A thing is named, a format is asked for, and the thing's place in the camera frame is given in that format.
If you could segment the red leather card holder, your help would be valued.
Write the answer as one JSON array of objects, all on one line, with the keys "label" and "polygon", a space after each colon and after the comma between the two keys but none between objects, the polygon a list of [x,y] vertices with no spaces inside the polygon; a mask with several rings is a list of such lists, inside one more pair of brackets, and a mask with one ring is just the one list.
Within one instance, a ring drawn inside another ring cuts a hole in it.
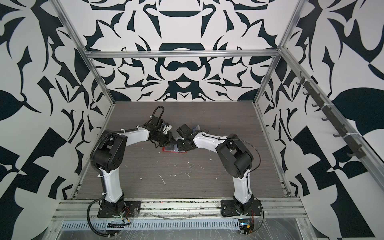
[{"label": "red leather card holder", "polygon": [[166,153],[178,153],[178,154],[185,154],[187,151],[180,151],[178,150],[177,145],[169,145],[162,148],[162,152]]}]

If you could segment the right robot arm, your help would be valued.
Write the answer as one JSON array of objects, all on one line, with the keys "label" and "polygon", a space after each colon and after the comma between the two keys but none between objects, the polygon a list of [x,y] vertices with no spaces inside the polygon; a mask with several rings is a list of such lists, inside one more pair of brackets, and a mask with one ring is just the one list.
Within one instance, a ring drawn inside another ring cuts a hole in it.
[{"label": "right robot arm", "polygon": [[249,177],[254,157],[244,143],[234,134],[219,137],[202,130],[193,130],[187,125],[182,125],[177,132],[181,137],[177,140],[179,151],[205,149],[217,153],[224,169],[232,176],[234,197],[232,200],[221,201],[221,215],[223,217],[248,215],[254,201]]}]

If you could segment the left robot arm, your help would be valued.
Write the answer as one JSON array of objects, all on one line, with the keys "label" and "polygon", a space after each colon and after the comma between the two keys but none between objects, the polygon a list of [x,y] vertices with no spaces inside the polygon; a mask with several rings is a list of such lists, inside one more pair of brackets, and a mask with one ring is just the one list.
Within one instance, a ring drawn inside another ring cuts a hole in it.
[{"label": "left robot arm", "polygon": [[90,154],[92,167],[101,178],[103,196],[101,209],[106,216],[116,216],[124,211],[125,196],[120,184],[119,168],[128,146],[152,142],[157,147],[166,147],[176,141],[171,133],[172,126],[158,117],[134,129],[118,131],[105,130]]}]

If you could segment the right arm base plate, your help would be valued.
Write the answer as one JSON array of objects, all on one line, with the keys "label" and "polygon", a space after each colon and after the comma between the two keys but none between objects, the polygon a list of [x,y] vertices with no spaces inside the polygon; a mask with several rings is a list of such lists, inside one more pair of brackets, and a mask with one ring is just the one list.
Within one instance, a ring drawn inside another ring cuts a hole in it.
[{"label": "right arm base plate", "polygon": [[238,200],[221,200],[221,215],[225,218],[236,216],[261,216],[262,205],[256,199],[250,199],[247,203],[242,204]]}]

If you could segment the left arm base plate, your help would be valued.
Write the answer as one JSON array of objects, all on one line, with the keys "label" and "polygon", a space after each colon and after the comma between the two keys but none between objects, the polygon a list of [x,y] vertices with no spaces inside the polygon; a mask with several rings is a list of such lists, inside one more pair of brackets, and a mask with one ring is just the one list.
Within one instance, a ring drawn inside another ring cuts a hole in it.
[{"label": "left arm base plate", "polygon": [[136,217],[141,211],[141,201],[120,201],[118,203],[110,203],[101,201],[98,218],[112,218],[123,216],[124,218]]}]

